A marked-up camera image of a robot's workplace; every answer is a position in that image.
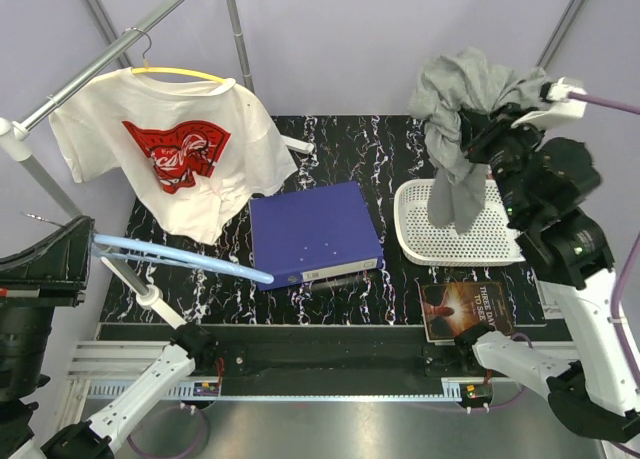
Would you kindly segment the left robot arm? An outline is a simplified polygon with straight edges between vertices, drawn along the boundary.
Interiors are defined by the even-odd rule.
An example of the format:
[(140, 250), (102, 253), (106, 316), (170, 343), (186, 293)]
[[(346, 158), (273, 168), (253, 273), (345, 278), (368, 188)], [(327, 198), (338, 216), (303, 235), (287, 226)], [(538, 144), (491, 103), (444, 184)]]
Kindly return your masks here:
[(125, 391), (90, 418), (63, 427), (38, 445), (31, 419), (55, 311), (81, 301), (89, 276), (94, 221), (78, 216), (21, 252), (1, 260), (1, 455), (4, 458), (113, 458), (159, 400), (191, 373), (208, 373), (216, 341), (159, 299), (151, 303), (174, 332), (159, 356)]

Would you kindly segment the light blue plastic hanger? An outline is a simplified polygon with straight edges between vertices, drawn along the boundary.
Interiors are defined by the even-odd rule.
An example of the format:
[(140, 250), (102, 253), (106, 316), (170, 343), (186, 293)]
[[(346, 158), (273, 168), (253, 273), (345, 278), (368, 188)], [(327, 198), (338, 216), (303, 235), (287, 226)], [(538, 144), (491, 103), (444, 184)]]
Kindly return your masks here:
[(104, 252), (103, 256), (109, 258), (202, 269), (266, 285), (272, 284), (275, 280), (274, 276), (269, 273), (234, 262), (119, 236), (94, 234), (93, 245), (94, 250), (97, 250), (99, 246), (107, 248), (108, 251)]

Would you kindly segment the grey t shirt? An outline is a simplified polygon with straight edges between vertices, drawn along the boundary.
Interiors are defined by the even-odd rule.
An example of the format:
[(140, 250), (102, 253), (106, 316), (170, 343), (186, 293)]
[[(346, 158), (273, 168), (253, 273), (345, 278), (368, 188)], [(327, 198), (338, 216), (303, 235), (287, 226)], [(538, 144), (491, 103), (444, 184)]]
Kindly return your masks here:
[(490, 62), (475, 48), (426, 60), (409, 113), (423, 122), (426, 151), (436, 170), (428, 202), (434, 227), (452, 225), (459, 234), (470, 230), (485, 205), (488, 168), (464, 156), (463, 142), (509, 103), (525, 109), (539, 105), (546, 81), (541, 67), (518, 71)]

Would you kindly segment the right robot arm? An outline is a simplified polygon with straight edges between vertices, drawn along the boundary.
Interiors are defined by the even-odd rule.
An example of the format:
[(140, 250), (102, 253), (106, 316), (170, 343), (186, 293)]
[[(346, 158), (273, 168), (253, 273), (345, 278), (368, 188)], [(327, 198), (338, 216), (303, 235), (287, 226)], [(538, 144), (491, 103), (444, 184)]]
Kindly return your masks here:
[(574, 434), (624, 444), (639, 433), (639, 352), (620, 304), (620, 281), (602, 228), (581, 209), (601, 184), (583, 142), (548, 138), (538, 112), (514, 103), (461, 110), (463, 156), (486, 165), (517, 245), (541, 290), (559, 306), (578, 357), (550, 357), (489, 325), (456, 335), (466, 375), (501, 373), (544, 398)]

